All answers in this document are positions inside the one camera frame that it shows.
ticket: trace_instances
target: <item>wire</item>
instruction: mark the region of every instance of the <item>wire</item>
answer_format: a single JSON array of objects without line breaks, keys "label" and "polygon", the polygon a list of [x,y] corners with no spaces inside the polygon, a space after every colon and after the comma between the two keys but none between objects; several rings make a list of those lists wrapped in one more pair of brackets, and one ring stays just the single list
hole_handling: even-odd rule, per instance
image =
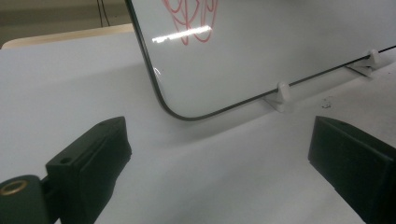
[{"label": "wire", "polygon": [[96,3],[97,3],[97,5],[98,5],[98,10],[99,10],[100,26],[103,27],[102,12],[101,12],[101,10],[100,10],[99,0],[96,0]]},{"label": "wire", "polygon": [[107,25],[110,26],[110,22],[108,21],[107,14],[106,14],[105,4],[103,3],[103,0],[101,0],[101,2],[102,2],[103,12],[105,13],[105,18],[106,18],[106,21],[107,21]]}]

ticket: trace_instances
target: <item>white clip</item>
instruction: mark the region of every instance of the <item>white clip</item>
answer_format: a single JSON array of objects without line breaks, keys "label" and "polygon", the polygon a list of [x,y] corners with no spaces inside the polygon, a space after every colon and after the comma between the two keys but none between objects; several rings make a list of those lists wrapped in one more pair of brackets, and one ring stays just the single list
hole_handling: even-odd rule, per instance
[{"label": "white clip", "polygon": [[370,58],[360,60],[347,67],[369,77],[373,73],[373,67],[379,65],[381,57],[376,49],[370,51]]},{"label": "white clip", "polygon": [[290,109],[290,86],[285,82],[277,84],[277,93],[264,96],[264,100],[280,113]]}]

